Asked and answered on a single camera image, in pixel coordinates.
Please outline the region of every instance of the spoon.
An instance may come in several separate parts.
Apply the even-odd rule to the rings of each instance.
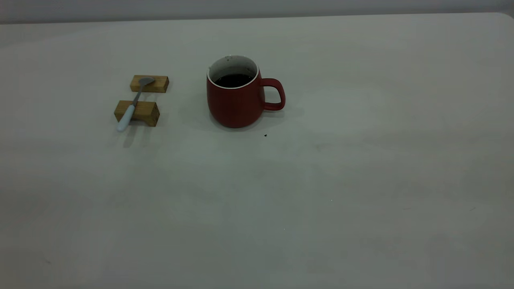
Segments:
[[[154,81],[155,81],[155,79],[153,79],[151,77],[143,77],[139,80],[139,92],[137,93],[136,98],[134,98],[134,101],[132,102],[132,104],[128,106],[123,117],[120,119],[120,122],[118,123],[118,127],[116,128],[116,130],[118,132],[124,131],[127,128],[127,126],[129,125],[130,119],[132,118],[132,115],[134,114],[134,110],[136,109],[137,100],[139,99],[139,96],[141,95],[141,92],[143,91],[143,87]]]

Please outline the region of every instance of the white spoon handle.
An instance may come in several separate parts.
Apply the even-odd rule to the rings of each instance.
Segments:
[[[127,128],[127,126],[129,125],[130,119],[132,118],[132,115],[134,114],[135,109],[136,108],[134,107],[133,104],[128,106],[125,114],[123,115],[123,117],[120,119],[120,122],[118,123],[118,127],[116,128],[116,130],[118,132],[122,132]]]

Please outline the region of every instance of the table surface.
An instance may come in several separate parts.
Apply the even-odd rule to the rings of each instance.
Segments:
[[[0,287],[511,288],[514,20],[0,26]],[[287,103],[217,124],[246,55]],[[133,75],[157,127],[115,130]],[[266,88],[267,100],[278,93]]]

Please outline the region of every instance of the coffee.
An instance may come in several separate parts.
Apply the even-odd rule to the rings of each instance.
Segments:
[[[234,87],[240,87],[240,86],[243,86],[243,85],[249,83],[250,81],[252,81],[252,78],[253,77],[245,75],[245,74],[229,74],[229,75],[220,77],[214,83],[221,87],[234,88]]]

